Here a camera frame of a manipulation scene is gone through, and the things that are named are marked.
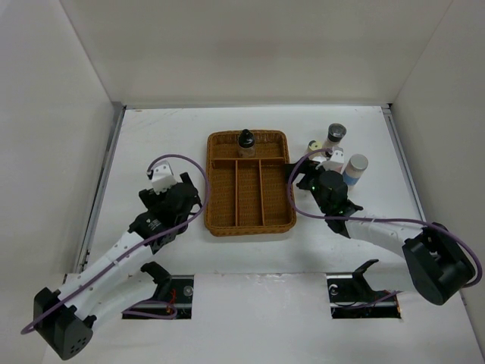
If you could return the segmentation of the black grinder top spice bottle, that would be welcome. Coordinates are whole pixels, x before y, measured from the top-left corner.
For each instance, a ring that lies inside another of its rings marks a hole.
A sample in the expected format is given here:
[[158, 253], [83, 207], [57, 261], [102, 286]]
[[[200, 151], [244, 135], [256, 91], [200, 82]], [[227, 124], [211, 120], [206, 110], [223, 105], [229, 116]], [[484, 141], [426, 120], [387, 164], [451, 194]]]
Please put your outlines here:
[[324, 149], [332, 149], [340, 144], [346, 135], [346, 128], [342, 124], [330, 124], [327, 129], [327, 138], [323, 143]]

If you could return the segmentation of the brown wicker divided tray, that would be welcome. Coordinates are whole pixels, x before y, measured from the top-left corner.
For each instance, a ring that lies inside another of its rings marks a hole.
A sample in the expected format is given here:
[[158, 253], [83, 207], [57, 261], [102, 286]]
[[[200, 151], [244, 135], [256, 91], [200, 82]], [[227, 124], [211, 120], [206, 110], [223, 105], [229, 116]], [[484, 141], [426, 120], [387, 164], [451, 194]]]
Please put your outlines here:
[[207, 140], [210, 197], [205, 226], [216, 237], [282, 234], [296, 224], [286, 193], [286, 135], [254, 130], [255, 154], [239, 154], [240, 130], [212, 133]]

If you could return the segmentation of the black cap brown spice bottle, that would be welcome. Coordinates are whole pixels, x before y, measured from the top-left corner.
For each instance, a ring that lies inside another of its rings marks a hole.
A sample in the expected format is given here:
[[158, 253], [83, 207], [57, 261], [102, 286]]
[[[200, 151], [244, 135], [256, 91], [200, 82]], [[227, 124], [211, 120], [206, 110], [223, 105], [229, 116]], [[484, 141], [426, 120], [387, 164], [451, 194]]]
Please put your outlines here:
[[255, 137], [253, 132], [244, 129], [237, 140], [238, 153], [241, 158], [252, 158], [255, 156]]

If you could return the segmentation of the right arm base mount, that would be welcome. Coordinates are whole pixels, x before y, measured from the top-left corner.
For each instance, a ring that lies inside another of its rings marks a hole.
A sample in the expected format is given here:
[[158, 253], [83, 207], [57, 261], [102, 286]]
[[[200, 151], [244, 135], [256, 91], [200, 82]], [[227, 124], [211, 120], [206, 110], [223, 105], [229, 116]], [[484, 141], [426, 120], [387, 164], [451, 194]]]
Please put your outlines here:
[[351, 272], [326, 276], [333, 319], [401, 319], [398, 291], [373, 290], [365, 278], [366, 271], [378, 259], [371, 259]]

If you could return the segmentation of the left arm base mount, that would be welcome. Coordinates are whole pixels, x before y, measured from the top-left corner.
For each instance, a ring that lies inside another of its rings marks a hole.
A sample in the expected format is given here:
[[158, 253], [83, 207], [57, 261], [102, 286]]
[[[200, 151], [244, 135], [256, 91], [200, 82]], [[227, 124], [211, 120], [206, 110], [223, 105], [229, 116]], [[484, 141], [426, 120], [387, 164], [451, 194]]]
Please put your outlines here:
[[122, 319], [181, 320], [192, 318], [192, 301], [195, 277], [193, 275], [171, 275], [156, 262], [141, 267], [141, 272], [151, 277], [156, 285], [149, 299], [131, 306], [122, 312]]

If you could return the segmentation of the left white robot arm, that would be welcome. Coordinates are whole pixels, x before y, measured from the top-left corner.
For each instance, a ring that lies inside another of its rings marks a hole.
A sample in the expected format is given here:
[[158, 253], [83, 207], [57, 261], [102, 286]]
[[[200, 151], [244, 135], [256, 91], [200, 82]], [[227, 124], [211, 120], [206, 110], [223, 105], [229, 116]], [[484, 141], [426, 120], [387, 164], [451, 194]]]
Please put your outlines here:
[[131, 314], [139, 303], [165, 303], [164, 319], [177, 314], [167, 299], [172, 276], [155, 255], [186, 231], [196, 215], [193, 207], [202, 202], [187, 173], [176, 180], [171, 171], [156, 168], [149, 178], [151, 188], [139, 192], [146, 211], [113, 247], [71, 281], [34, 296], [33, 329], [62, 360], [80, 353], [104, 321]]

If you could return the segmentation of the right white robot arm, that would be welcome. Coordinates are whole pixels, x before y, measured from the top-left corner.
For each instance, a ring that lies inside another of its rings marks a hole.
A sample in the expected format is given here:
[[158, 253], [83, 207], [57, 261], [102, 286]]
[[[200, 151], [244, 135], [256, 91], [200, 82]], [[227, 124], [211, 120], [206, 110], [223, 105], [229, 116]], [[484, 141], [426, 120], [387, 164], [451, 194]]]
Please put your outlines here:
[[378, 218], [348, 198], [343, 176], [309, 158], [284, 166], [286, 188], [308, 191], [315, 217], [335, 234], [379, 246], [405, 260], [411, 289], [426, 301], [443, 305], [462, 288], [483, 277], [476, 254], [441, 224], [410, 218]]

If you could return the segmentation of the yellow lid spice bottle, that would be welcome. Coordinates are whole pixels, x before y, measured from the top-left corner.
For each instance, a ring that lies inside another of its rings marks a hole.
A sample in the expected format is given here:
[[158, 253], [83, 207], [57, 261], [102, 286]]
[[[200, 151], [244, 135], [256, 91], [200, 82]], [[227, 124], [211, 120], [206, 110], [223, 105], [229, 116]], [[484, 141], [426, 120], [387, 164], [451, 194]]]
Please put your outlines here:
[[322, 142], [318, 140], [311, 140], [306, 149], [306, 153], [309, 154], [309, 158], [315, 158], [321, 156]]

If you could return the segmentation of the silver lid blue label jar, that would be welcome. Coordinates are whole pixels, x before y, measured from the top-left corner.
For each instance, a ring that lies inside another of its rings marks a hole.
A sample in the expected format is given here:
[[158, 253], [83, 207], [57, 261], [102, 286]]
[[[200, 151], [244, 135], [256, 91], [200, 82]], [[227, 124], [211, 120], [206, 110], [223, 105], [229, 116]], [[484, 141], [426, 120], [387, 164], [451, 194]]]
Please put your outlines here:
[[350, 157], [344, 171], [343, 181], [348, 187], [354, 187], [368, 168], [369, 161], [365, 155], [354, 154]]

